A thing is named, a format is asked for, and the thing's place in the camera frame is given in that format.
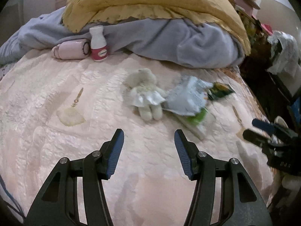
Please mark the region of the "pink rolled pouch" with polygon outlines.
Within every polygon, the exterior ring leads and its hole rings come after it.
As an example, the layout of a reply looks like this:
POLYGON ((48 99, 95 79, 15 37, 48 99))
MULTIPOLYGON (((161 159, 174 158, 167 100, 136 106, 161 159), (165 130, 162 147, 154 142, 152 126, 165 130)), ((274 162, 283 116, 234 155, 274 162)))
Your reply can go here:
POLYGON ((90 55, 90 40, 62 42, 52 48, 52 57, 59 60, 82 60, 90 55))

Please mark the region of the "white red pill bottle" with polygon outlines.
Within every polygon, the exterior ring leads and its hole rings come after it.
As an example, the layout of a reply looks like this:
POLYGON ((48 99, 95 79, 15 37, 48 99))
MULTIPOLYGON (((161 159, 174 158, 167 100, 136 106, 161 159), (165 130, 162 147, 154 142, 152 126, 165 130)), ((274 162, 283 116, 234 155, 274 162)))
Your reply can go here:
POLYGON ((108 56, 107 51, 107 42, 104 37, 104 27, 103 26, 94 26, 89 29, 91 35, 91 58, 94 61, 100 62, 108 56))

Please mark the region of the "yellow blanket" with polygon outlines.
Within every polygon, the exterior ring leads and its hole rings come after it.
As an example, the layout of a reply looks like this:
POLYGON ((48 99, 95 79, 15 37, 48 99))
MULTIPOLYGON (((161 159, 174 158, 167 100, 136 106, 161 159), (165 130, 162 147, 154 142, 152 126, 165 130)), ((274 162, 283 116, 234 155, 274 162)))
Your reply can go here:
POLYGON ((229 0, 67 0, 62 23, 75 33, 92 22, 116 24, 130 17, 215 23, 241 43, 246 55, 251 53, 243 22, 229 0))

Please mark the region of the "white green plastic bag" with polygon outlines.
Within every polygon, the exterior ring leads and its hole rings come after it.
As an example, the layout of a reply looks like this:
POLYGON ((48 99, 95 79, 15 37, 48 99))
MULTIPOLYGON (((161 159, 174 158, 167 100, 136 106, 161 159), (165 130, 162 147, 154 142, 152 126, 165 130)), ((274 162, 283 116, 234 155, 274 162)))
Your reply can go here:
POLYGON ((206 138, 216 121, 215 116, 211 114, 207 108, 202 108, 201 111, 194 116, 176 115, 176 117, 199 140, 206 138))

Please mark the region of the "dark green snack packet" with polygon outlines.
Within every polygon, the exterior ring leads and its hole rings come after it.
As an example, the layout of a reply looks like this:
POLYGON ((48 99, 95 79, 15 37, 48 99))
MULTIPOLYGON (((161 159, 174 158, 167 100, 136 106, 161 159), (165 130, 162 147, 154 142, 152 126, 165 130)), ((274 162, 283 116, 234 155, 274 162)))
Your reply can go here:
POLYGON ((224 98, 232 93, 235 93, 229 84, 220 82, 214 82, 213 87, 207 91, 208 99, 211 101, 217 101, 224 98))

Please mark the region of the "silver grey foil bag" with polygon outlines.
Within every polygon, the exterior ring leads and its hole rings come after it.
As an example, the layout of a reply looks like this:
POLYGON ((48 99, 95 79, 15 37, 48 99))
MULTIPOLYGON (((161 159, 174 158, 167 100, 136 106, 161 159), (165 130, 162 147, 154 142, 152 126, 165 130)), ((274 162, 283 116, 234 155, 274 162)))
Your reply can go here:
POLYGON ((168 92, 162 108, 177 115, 194 116, 206 106, 207 91, 212 87, 213 83, 183 75, 178 84, 168 92))

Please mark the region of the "cream plush teddy bear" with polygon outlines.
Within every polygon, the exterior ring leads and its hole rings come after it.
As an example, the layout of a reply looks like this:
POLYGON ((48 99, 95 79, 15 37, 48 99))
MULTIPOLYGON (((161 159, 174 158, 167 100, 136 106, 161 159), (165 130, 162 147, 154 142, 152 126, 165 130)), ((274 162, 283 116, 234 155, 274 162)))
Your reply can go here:
POLYGON ((148 68, 130 73, 124 80, 122 96, 128 106, 136 108, 144 121, 160 120, 166 92, 158 87, 156 76, 148 68))

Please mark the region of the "grey-blue blanket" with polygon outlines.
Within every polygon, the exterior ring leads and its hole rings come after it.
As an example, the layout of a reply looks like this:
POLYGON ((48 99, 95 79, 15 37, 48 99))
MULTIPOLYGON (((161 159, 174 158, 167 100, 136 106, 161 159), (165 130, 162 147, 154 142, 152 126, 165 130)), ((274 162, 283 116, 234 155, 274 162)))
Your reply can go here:
MULTIPOLYGON (((91 37, 94 24, 73 33, 63 26, 64 7, 30 19, 1 46, 1 65, 17 62, 30 50, 53 48, 64 41, 91 37)), ((126 19, 103 22, 109 54, 126 49, 154 60, 170 61, 190 68, 224 68, 245 58, 241 43, 214 23, 196 26, 184 19, 126 19)))

